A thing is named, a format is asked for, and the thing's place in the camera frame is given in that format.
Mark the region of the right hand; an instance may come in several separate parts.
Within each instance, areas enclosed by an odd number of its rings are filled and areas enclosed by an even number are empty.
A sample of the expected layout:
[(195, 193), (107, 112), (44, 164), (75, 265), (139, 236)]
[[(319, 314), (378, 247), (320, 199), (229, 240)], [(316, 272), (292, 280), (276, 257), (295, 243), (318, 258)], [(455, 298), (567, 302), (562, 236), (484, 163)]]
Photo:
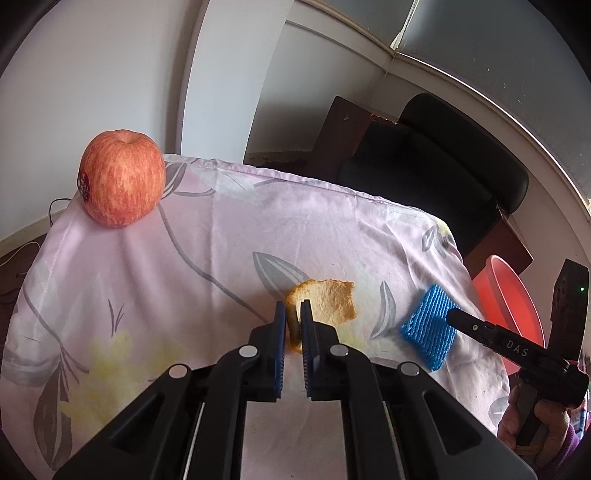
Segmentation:
[(531, 411), (530, 418), (534, 421), (534, 437), (532, 441), (523, 442), (521, 431), (524, 420), (518, 406), (521, 402), (521, 386), (512, 388), (508, 406), (497, 429), (497, 438), (509, 449), (536, 446), (535, 454), (530, 458), (531, 466), (539, 478), (548, 476), (553, 460), (561, 450), (570, 424), (567, 409), (556, 402), (538, 401)]

